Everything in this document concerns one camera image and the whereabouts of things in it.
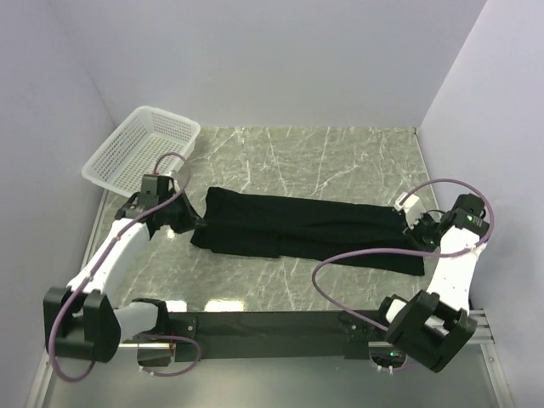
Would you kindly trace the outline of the black t shirt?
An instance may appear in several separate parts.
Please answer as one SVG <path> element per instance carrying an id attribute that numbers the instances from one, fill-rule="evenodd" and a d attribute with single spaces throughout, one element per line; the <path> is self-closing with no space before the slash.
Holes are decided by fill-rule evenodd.
<path id="1" fill-rule="evenodd" d="M 211 187 L 204 220 L 190 242 L 217 254 L 322 261 L 362 249 L 413 248 L 404 218 L 392 207 Z"/>

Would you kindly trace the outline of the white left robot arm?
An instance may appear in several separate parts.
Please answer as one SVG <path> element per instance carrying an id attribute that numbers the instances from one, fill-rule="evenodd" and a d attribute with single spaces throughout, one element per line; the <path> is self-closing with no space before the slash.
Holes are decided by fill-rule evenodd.
<path id="1" fill-rule="evenodd" d="M 121 342 L 143 334 L 158 342 L 170 334 L 167 305 L 137 298 L 116 309 L 110 297 L 133 260 L 160 229 L 176 234 L 204 224 L 183 188 L 167 175 L 146 174 L 139 191 L 117 210 L 105 241 L 66 287 L 52 287 L 43 299 L 48 357 L 105 363 Z"/>

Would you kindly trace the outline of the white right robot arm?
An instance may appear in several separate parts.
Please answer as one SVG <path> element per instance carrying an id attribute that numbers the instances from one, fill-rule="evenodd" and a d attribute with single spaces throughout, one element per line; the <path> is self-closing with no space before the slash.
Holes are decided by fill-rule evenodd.
<path id="1" fill-rule="evenodd" d="M 485 204 L 461 194 L 439 221 L 426 212 L 417 195 L 402 194 L 394 209 L 405 217 L 405 234 L 426 250 L 439 249 L 427 289 L 411 300 L 393 295 L 382 301 L 373 318 L 374 332 L 430 371 L 440 372 L 477 329 L 469 316 L 469 289 L 489 231 Z"/>

